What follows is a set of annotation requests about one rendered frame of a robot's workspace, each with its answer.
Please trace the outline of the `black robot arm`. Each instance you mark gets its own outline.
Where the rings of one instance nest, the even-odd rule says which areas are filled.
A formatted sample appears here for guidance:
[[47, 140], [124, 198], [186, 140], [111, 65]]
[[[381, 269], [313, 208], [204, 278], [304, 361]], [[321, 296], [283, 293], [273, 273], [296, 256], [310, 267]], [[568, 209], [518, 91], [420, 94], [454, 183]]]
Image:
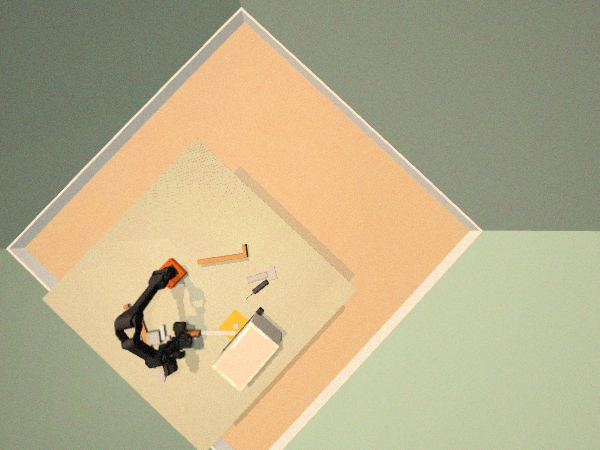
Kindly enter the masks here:
[[[163, 343], [159, 344], [159, 349], [155, 349], [142, 341], [140, 334], [143, 328], [142, 320], [145, 309], [155, 297], [158, 290], [165, 289], [169, 280], [173, 279], [177, 274], [178, 271], [172, 264], [160, 270], [153, 271], [152, 277], [148, 282], [148, 288], [129, 310], [121, 313], [114, 321], [115, 335], [120, 340], [122, 349], [128, 350], [144, 359], [145, 364], [149, 368], [163, 366], [165, 377], [178, 370], [177, 358], [172, 355], [177, 349], [176, 344], [174, 342]], [[133, 337], [129, 338], [124, 330], [133, 327], [135, 327], [135, 332]], [[180, 345], [179, 349], [187, 349], [192, 345], [192, 336], [184, 334], [177, 341]]]

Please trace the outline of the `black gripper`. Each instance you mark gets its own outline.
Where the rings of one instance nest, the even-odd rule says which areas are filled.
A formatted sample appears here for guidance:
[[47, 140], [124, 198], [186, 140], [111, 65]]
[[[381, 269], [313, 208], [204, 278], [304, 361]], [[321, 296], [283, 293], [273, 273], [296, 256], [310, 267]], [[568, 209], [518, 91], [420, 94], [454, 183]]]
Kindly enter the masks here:
[[179, 349], [179, 343], [178, 343], [178, 338], [184, 334], [186, 334], [186, 332], [188, 331], [188, 329], [186, 329], [186, 323], [185, 322], [175, 322], [174, 324], [172, 324], [172, 330], [174, 332], [175, 337], [172, 337], [172, 340], [168, 340], [168, 342], [174, 342], [177, 346], [176, 351], [172, 354], [173, 356], [176, 356], [177, 359], [182, 359], [185, 356], [185, 350], [182, 350], [183, 348], [181, 348], [182, 351], [180, 351]]

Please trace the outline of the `beige cabinet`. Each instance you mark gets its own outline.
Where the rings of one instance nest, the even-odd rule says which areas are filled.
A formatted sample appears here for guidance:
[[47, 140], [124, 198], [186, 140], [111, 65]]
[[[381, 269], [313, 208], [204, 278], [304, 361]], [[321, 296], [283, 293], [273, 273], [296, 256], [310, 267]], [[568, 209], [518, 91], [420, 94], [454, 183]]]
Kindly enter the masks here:
[[[231, 341], [212, 368], [239, 391], [279, 348], [282, 332], [263, 312], [260, 307], [248, 321], [235, 309], [219, 327], [220, 331], [236, 331], [236, 336], [226, 336]], [[239, 329], [233, 329], [233, 323], [239, 323]]]

